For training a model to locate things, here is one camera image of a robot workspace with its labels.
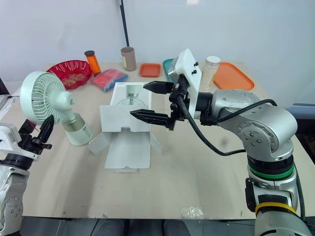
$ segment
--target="robotic arm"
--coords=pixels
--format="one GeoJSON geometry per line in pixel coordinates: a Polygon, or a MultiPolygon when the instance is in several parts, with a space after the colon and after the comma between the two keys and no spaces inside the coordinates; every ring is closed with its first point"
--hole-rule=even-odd
{"type": "Polygon", "coordinates": [[[170,117],[150,110],[130,113],[146,123],[164,125],[170,130],[174,129],[177,120],[188,119],[199,138],[217,154],[228,156],[246,152],[249,178],[245,181],[245,192],[248,209],[256,213],[255,235],[311,236],[296,214],[302,191],[290,139],[297,130],[295,118],[277,107],[273,100],[260,101],[248,91],[196,93],[201,78],[197,66],[186,49],[169,70],[174,83],[154,81],[144,85],[155,93],[170,93],[170,117]],[[202,125],[218,125],[233,132],[242,140],[244,149],[221,152],[202,135],[193,118],[199,119],[202,125]]]}
{"type": "Polygon", "coordinates": [[[34,126],[28,120],[18,131],[14,125],[0,123],[0,150],[7,153],[0,161],[0,236],[19,236],[22,224],[22,198],[30,175],[28,169],[39,159],[53,130],[54,117],[48,117],[38,137],[30,134],[34,126]]]}

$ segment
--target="glass jar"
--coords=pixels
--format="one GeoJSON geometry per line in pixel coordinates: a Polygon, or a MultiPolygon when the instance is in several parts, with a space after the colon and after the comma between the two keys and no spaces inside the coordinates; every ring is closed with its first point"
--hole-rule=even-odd
{"type": "Polygon", "coordinates": [[[220,66],[221,59],[217,56],[208,56],[202,70],[200,91],[209,92],[210,86],[215,78],[215,74],[220,66]]]}

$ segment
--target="small orange tray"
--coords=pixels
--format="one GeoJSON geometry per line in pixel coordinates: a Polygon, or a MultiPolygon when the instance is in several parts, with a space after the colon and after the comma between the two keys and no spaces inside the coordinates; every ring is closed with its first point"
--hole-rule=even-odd
{"type": "Polygon", "coordinates": [[[215,75],[214,83],[219,89],[252,90],[255,83],[236,66],[228,62],[221,62],[215,75]]]}
{"type": "Polygon", "coordinates": [[[158,77],[161,73],[161,65],[157,63],[143,63],[140,66],[139,74],[142,77],[158,77]]]}

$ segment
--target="white wall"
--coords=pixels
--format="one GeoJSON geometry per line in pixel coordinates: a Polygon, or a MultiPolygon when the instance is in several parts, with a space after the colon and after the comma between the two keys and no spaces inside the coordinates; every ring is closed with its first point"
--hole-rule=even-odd
{"type": "MultiPolygon", "coordinates": [[[[190,48],[197,60],[243,61],[283,106],[315,103],[314,0],[125,0],[138,62],[190,48]],[[307,86],[308,94],[300,95],[307,86]]],[[[1,0],[0,76],[20,81],[47,63],[121,61],[117,0],[1,0]]]]}
{"type": "Polygon", "coordinates": [[[0,77],[13,92],[32,71],[49,63],[120,61],[126,45],[116,0],[1,0],[0,77]]]}
{"type": "MultiPolygon", "coordinates": [[[[315,80],[313,0],[126,0],[125,7],[130,44],[143,61],[184,48],[197,60],[243,61],[284,106],[315,80]]],[[[315,103],[314,91],[312,84],[305,103],[315,103]]]]}

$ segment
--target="table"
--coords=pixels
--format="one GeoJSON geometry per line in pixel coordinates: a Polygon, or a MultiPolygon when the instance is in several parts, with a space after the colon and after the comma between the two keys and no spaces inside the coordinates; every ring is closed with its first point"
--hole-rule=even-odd
{"type": "MultiPolygon", "coordinates": [[[[255,82],[252,90],[267,98],[260,84],[242,63],[234,63],[255,82]]],[[[123,71],[120,63],[101,63],[103,70],[123,71]]],[[[149,82],[138,69],[126,72],[129,81],[149,82]]],[[[165,80],[163,74],[158,80],[165,80]]],[[[81,114],[95,134],[101,131],[99,105],[109,105],[112,92],[86,84],[72,91],[74,111],[81,114]]],[[[169,113],[166,96],[153,94],[153,109],[169,113]]],[[[25,117],[19,102],[2,122],[18,128],[25,117]]],[[[220,150],[242,148],[241,141],[220,127],[199,126],[220,150]]],[[[44,150],[34,162],[24,194],[24,215],[65,218],[207,218],[252,219],[245,200],[247,158],[245,153],[222,157],[207,148],[187,122],[178,121],[175,131],[153,126],[152,133],[163,146],[163,154],[151,150],[150,169],[116,173],[104,169],[107,151],[93,156],[86,146],[72,146],[60,124],[49,139],[53,149],[44,150]]],[[[315,166],[298,139],[292,138],[306,205],[306,216],[315,216],[315,166]]]]}

